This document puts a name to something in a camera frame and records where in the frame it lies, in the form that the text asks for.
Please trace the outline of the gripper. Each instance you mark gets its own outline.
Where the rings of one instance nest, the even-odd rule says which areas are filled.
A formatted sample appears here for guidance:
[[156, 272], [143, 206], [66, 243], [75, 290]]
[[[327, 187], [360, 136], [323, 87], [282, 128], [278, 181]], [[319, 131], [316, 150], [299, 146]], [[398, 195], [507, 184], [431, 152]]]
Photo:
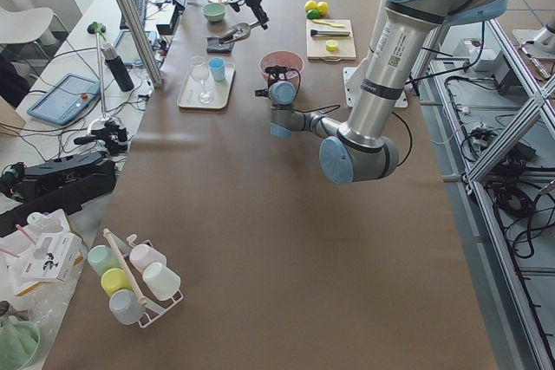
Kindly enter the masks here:
[[256, 89], [254, 94], [257, 97], [268, 98], [290, 98], [291, 82], [287, 80], [286, 73], [289, 69], [284, 66], [270, 66], [265, 68], [267, 77], [267, 87]]
[[262, 7], [262, 1], [263, 0], [239, 0], [238, 3], [248, 6], [262, 29], [268, 29], [267, 23], [269, 19]]

